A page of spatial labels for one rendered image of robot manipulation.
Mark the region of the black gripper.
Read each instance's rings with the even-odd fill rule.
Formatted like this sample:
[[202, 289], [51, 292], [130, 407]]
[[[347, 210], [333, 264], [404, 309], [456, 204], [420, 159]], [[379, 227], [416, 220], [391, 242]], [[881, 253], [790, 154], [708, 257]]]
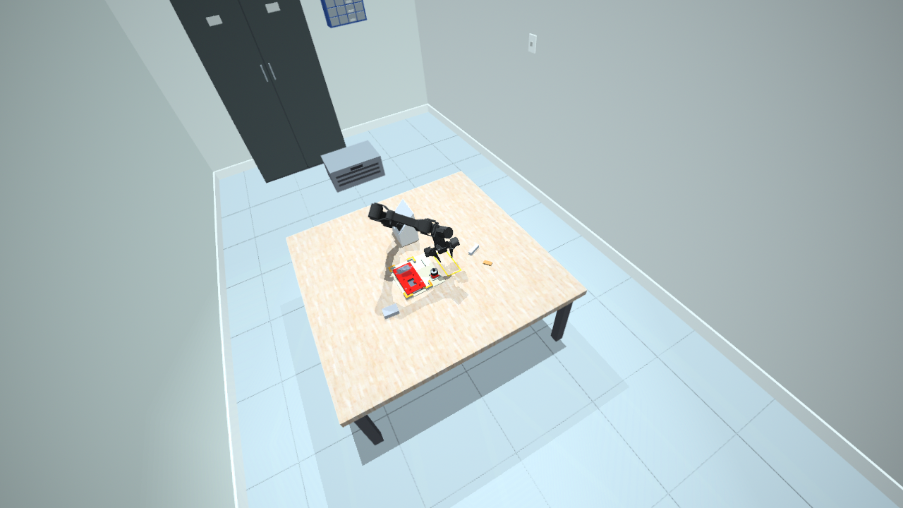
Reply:
[[[433, 241], [441, 241], [441, 238], [442, 237], [432, 238], [432, 239], [433, 239]], [[457, 237], [450, 238], [449, 239], [449, 254], [451, 255], [451, 258], [454, 258], [454, 248], [456, 246], [460, 246], [460, 241], [458, 240], [458, 238]], [[430, 257], [430, 256], [436, 257], [439, 260], [439, 262], [441, 262], [441, 258], [439, 258], [435, 248], [431, 248], [431, 246], [430, 246], [430, 247], [425, 248], [424, 251], [425, 251], [426, 257]]]

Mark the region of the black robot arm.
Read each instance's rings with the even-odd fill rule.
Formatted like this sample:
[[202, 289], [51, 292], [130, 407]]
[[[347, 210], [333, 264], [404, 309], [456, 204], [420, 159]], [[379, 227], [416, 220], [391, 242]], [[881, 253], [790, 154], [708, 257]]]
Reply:
[[[383, 212], [382, 206], [386, 208], [386, 212]], [[416, 231], [419, 231], [421, 234], [432, 236], [433, 238], [442, 237], [441, 241], [433, 241], [435, 250], [437, 250], [440, 255], [443, 252], [447, 252], [449, 248], [449, 242], [443, 241], [443, 238], [448, 238], [449, 240], [449, 238], [454, 235], [454, 230], [451, 227], [440, 226], [439, 222], [433, 221], [433, 219], [414, 219], [407, 217], [396, 213], [396, 211], [391, 211], [386, 205], [381, 205], [377, 202], [372, 203], [368, 217], [370, 217], [371, 221], [381, 222], [384, 227], [396, 227], [398, 231], [402, 229], [403, 225], [407, 225], [415, 228]]]

